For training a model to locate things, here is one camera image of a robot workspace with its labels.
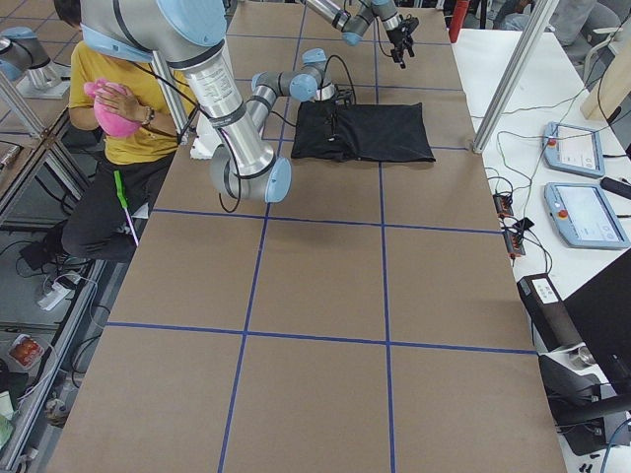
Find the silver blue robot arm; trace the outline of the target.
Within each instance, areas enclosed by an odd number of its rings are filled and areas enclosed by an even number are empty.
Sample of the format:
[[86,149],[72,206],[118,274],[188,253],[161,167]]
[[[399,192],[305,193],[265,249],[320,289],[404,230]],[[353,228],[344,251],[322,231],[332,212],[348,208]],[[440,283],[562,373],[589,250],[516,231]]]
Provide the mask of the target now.
[[405,53],[414,57],[413,33],[419,27],[419,19],[401,15],[394,1],[360,1],[359,10],[353,14],[333,1],[306,0],[302,4],[325,19],[334,29],[342,33],[349,45],[357,45],[374,21],[383,25],[391,44],[387,55],[401,69],[406,68]]
[[200,111],[222,141],[210,175],[223,195],[266,203],[282,201],[292,181],[289,160],[276,155],[260,136],[275,101],[329,100],[336,88],[326,55],[308,51],[298,72],[264,72],[252,80],[243,100],[225,55],[225,8],[220,1],[84,1],[83,38],[93,50],[129,61],[148,62],[161,54],[183,73]]

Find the person's hand on plush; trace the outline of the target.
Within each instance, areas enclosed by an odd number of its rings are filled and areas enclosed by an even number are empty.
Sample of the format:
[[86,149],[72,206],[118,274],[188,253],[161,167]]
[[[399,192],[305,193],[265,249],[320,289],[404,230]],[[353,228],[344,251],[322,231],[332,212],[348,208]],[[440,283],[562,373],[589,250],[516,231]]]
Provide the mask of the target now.
[[104,86],[97,93],[97,102],[108,112],[127,120],[142,123],[147,117],[147,106],[142,105],[136,97],[124,89],[122,92],[110,86]]

